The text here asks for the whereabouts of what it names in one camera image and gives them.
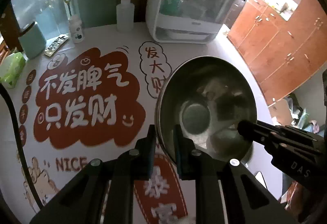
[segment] metal bowl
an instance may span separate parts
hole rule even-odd
[[[156,105],[159,143],[174,163],[175,124],[213,158],[247,161],[252,142],[237,132],[241,120],[257,120],[251,88],[234,66],[212,56],[193,58],[179,66],[165,81]]]

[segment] white wall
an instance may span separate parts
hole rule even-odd
[[[317,120],[320,126],[325,124],[326,120],[322,77],[322,74],[326,69],[327,63],[325,63],[311,79],[294,91],[300,106],[307,109],[309,119]]]

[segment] screw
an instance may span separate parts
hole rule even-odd
[[[101,164],[101,160],[99,159],[93,159],[91,160],[91,165],[94,166],[94,167],[97,167]]]
[[[133,149],[130,150],[129,153],[130,153],[131,156],[137,156],[140,152],[138,151],[138,149],[133,148]]]
[[[229,163],[230,163],[231,165],[233,165],[233,166],[238,166],[238,165],[240,165],[240,162],[239,162],[239,160],[237,160],[237,159],[231,159],[231,160],[229,161]]]
[[[201,151],[200,151],[200,150],[197,150],[197,149],[194,149],[194,150],[191,151],[191,154],[192,154],[193,156],[198,157],[198,156],[201,155]]]

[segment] table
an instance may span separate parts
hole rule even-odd
[[[127,34],[117,32],[115,25],[89,28],[84,34],[83,42],[74,45],[70,40],[50,58],[41,54],[28,60],[16,87],[9,90],[22,125],[27,164],[44,203],[92,159],[115,159],[145,137],[154,123],[163,79],[190,58],[212,55],[233,64],[253,91],[258,119],[272,123],[258,84],[223,29],[208,45],[155,44],[145,23],[135,23]],[[24,224],[38,209],[24,183],[2,98],[0,105],[0,188]],[[261,171],[268,190],[279,198],[282,173],[271,159],[254,143],[248,169]],[[172,219],[195,215],[195,182],[178,180],[175,169],[157,148],[153,177],[159,183],[135,183],[134,223],[158,223],[160,210]]]

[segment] green tissue package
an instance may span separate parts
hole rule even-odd
[[[0,66],[0,81],[6,88],[14,88],[25,66],[22,53],[13,53],[7,56]]]

